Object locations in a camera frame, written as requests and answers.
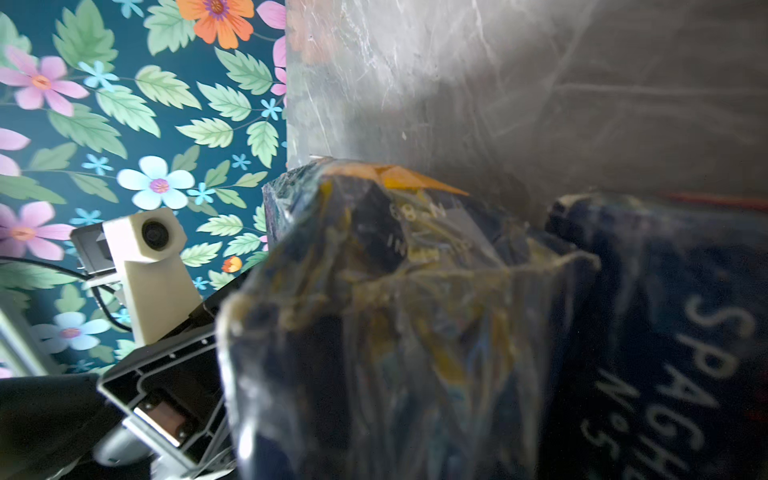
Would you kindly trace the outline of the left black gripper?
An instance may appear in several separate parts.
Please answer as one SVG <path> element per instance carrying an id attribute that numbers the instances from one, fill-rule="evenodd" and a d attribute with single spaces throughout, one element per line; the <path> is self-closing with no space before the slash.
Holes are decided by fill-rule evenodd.
<path id="1" fill-rule="evenodd" d="M 158 342 L 105 373 L 99 392 L 154 455 L 154 479 L 232 478 L 236 469 L 218 365 L 215 316 L 240 273 Z"/>

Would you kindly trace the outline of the blue Barilla rigatoni bag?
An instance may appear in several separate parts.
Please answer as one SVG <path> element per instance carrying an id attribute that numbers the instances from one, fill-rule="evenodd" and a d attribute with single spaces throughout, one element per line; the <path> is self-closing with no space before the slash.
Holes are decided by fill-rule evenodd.
<path id="1" fill-rule="evenodd" d="M 411 170 L 263 189 L 269 251 L 217 347 L 244 479 L 532 479 L 599 259 Z"/>

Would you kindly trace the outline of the blue Barilla spaghetti box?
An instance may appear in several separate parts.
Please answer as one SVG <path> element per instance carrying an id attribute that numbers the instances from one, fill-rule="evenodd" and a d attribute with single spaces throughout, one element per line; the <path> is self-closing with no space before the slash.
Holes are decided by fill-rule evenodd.
<path id="1" fill-rule="evenodd" d="M 767 204 L 591 193 L 551 233 L 599 257 L 573 324 L 542 479 L 767 475 Z"/>

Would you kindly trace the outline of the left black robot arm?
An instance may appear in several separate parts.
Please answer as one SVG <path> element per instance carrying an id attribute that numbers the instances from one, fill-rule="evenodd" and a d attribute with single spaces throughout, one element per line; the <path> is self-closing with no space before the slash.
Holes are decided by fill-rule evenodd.
<path id="1" fill-rule="evenodd" d="M 245 278 L 170 315 L 172 330 L 102 375 L 2 381 L 2 478 L 55 478 L 85 455 L 107 467 L 153 456 L 160 479 L 231 471 L 214 318 Z"/>

